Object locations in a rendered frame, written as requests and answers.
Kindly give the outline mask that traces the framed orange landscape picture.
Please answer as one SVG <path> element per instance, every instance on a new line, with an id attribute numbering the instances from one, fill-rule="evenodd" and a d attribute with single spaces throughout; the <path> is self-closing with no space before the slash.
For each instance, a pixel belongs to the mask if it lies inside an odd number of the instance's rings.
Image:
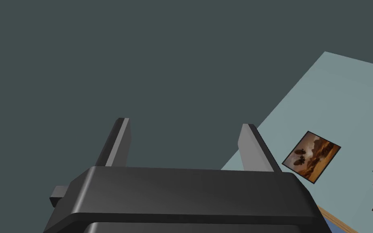
<path id="1" fill-rule="evenodd" d="M 307 131 L 282 165 L 315 184 L 341 146 Z"/>

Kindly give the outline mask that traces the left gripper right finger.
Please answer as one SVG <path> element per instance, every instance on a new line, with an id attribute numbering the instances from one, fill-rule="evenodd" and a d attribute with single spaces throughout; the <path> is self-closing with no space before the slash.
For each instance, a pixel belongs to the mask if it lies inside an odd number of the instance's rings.
<path id="1" fill-rule="evenodd" d="M 281 172 L 254 124 L 242 124 L 237 144 L 245 171 Z"/>

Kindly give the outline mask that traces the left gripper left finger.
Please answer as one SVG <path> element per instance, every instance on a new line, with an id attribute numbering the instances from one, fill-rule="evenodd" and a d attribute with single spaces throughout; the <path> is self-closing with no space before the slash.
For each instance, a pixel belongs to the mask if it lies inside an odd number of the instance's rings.
<path id="1" fill-rule="evenodd" d="M 125 167 L 130 144 L 130 119 L 118 118 L 106 139 L 95 166 Z"/>

